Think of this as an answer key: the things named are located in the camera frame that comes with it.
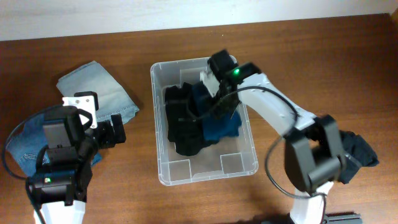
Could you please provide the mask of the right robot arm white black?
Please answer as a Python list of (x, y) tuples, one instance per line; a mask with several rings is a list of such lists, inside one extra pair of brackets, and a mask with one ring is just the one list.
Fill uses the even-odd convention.
[(210, 114), (221, 116), (242, 103), (259, 114), (279, 135), (266, 154), (268, 163), (278, 143), (284, 143), (284, 170), (295, 187), (283, 189), (266, 170), (271, 183), (293, 198), (289, 223), (325, 223), (326, 198), (346, 167), (340, 130), (330, 115), (316, 116), (279, 91), (259, 67), (238, 64), (227, 50), (207, 61), (201, 76), (213, 102)]

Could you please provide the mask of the light blue jeans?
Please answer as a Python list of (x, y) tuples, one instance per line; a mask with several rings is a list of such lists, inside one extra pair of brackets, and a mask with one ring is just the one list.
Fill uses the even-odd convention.
[(77, 92), (93, 91), (98, 95), (98, 121), (110, 120), (120, 114), (123, 124), (133, 119), (139, 111), (126, 90), (98, 62), (92, 61), (58, 79), (57, 88), (63, 96)]

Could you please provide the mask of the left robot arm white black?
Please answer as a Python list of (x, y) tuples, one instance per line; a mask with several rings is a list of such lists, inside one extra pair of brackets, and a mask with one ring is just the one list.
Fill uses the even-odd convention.
[(93, 115), (75, 106), (57, 106), (44, 114), (47, 144), (25, 189), (36, 223), (82, 223), (91, 163), (100, 149), (124, 143), (120, 114), (91, 127)]

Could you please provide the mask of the black garment with tape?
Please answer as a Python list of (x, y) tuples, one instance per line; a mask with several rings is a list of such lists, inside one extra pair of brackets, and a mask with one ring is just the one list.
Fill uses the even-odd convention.
[(219, 143), (207, 141), (204, 138), (201, 121), (194, 121), (187, 113), (189, 110), (195, 115), (198, 111), (193, 100), (192, 85), (184, 83), (181, 88), (168, 87), (165, 90), (165, 111), (168, 121), (168, 140), (175, 143), (175, 150), (182, 156), (197, 155), (203, 148)]

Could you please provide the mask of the teal blue garment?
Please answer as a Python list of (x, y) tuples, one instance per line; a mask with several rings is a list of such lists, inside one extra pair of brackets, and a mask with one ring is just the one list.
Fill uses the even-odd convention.
[[(204, 115), (211, 107), (211, 95), (202, 83), (192, 86), (193, 100), (197, 108), (196, 115)], [(202, 119), (203, 137), (206, 141), (219, 141), (224, 137), (239, 136), (239, 128), (242, 125), (240, 114), (237, 111), (229, 112), (221, 118), (209, 115)]]

